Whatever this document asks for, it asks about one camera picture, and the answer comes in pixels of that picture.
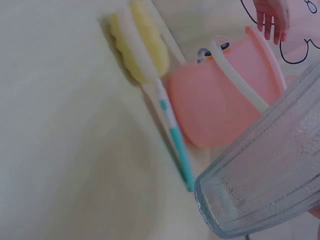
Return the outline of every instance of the textured glass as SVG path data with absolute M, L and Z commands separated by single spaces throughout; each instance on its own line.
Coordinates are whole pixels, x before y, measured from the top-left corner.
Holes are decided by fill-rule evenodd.
M 195 199 L 220 238 L 272 227 L 320 204 L 320 64 L 197 178 Z

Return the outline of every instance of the cartoon drawing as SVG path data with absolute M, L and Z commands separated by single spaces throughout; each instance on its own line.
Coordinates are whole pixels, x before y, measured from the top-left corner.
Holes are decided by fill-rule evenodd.
M 251 20 L 257 24 L 257 12 L 252 0 L 240 0 Z M 308 57 L 309 49 L 320 50 L 320 0 L 288 0 L 290 29 L 280 53 L 288 64 L 300 64 Z

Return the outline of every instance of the teal handle grip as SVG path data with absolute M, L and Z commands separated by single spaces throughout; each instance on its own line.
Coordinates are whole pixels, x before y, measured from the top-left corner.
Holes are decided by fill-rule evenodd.
M 195 177 L 192 173 L 192 168 L 189 161 L 189 154 L 184 143 L 184 138 L 178 126 L 174 128 L 170 128 L 170 134 L 171 134 L 173 143 L 176 147 L 176 150 L 178 152 L 178 156 L 179 156 L 179 160 L 182 168 L 182 174 L 184 177 L 184 181 L 186 183 L 186 187 L 189 192 L 193 192 L 195 188 L 194 187 Z

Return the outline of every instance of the finger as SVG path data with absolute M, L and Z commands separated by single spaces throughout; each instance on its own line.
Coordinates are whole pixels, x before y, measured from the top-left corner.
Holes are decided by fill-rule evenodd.
M 256 12 L 256 17 L 257 17 L 257 26 L 260 32 L 264 30 L 264 18 L 265 14 L 262 11 L 257 11 Z
M 273 42 L 275 45 L 280 43 L 280 36 L 281 36 L 281 27 L 279 24 L 279 19 L 277 17 L 274 18 L 274 38 Z
M 287 32 L 290 28 L 290 12 L 289 10 L 287 9 L 285 11 L 285 16 L 284 16 L 284 30 L 282 31 L 282 34 L 281 34 L 281 41 L 284 42 L 286 39 L 287 39 Z
M 270 40 L 272 16 L 265 14 L 264 18 L 265 18 L 264 37 L 265 37 L 265 39 Z

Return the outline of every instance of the brush handle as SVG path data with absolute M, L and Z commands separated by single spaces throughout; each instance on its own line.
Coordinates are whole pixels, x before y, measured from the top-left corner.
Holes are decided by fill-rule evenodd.
M 192 168 L 189 160 L 189 154 L 188 154 L 181 130 L 177 123 L 174 111 L 170 104 L 167 91 L 165 90 L 162 84 L 162 81 L 159 78 L 157 79 L 157 90 L 158 90 L 158 96 L 159 96 L 161 108 L 164 112 L 165 117 L 167 118 L 170 134 L 171 134 L 174 146 L 178 153 L 184 181 L 186 183 L 188 191 L 193 192 L 195 178 L 192 172 Z

